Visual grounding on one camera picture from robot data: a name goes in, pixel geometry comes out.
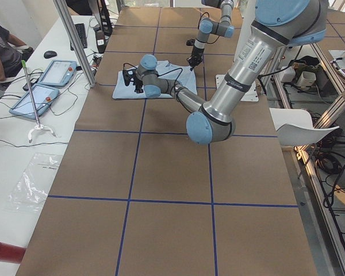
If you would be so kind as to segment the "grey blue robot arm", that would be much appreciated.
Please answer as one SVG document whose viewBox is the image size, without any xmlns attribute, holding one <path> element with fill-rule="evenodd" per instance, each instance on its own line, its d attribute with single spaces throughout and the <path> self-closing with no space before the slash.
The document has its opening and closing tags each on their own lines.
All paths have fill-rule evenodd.
<svg viewBox="0 0 345 276">
<path fill-rule="evenodd" d="M 279 47 L 305 45 L 325 36 L 328 1 L 256 1 L 251 35 L 235 56 L 232 67 L 210 99 L 204 101 L 177 79 L 163 79 L 154 55 L 144 55 L 137 68 L 124 76 L 137 93 L 148 98 L 169 94 L 190 112 L 186 130 L 198 144 L 228 139 L 235 130 L 231 113 Z"/>
<path fill-rule="evenodd" d="M 198 23 L 197 37 L 186 42 L 187 46 L 193 47 L 190 57 L 187 58 L 191 71 L 202 62 L 205 45 L 208 43 L 210 34 L 217 35 L 218 37 L 232 37 L 235 28 L 231 25 L 231 15 L 236 2 L 232 0 L 201 1 L 205 6 L 220 9 L 221 17 L 219 22 L 216 22 L 209 17 L 201 16 Z"/>
</svg>

